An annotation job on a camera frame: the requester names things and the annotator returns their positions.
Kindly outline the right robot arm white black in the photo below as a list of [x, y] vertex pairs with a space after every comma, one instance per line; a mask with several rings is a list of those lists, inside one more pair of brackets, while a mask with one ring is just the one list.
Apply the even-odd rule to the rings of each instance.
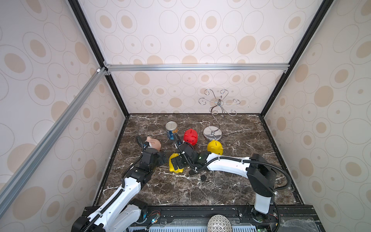
[[169, 158], [170, 171], [182, 172], [190, 167], [193, 172], [203, 170], [220, 171], [246, 177], [255, 192], [255, 203], [252, 212], [257, 216], [269, 214], [274, 203], [275, 193], [287, 189], [292, 184], [290, 175], [283, 169], [268, 163], [261, 155], [236, 158], [210, 151], [197, 152], [189, 143], [177, 146], [177, 151]]

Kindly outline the red piggy bank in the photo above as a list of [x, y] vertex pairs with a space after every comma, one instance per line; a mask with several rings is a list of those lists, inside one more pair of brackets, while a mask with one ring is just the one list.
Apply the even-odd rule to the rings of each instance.
[[198, 133], [194, 129], [188, 129], [184, 133], [184, 141], [195, 146], [198, 142]]

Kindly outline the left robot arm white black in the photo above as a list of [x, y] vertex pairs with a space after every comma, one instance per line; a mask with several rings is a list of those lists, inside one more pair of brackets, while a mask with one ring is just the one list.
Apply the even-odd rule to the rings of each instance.
[[168, 159], [163, 152], [147, 147], [122, 179], [122, 185], [88, 217], [79, 217], [72, 232], [125, 232], [133, 223], [147, 221], [147, 203], [134, 199], [151, 180], [154, 170]]

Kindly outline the yellow piggy bank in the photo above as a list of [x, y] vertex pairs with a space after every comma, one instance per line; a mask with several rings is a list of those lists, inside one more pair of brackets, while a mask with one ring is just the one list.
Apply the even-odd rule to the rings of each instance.
[[223, 149], [222, 144], [219, 141], [212, 140], [207, 145], [207, 151], [217, 154], [217, 155], [223, 155], [224, 149]]
[[182, 173], [185, 163], [178, 153], [174, 153], [169, 158], [169, 171], [174, 173]]

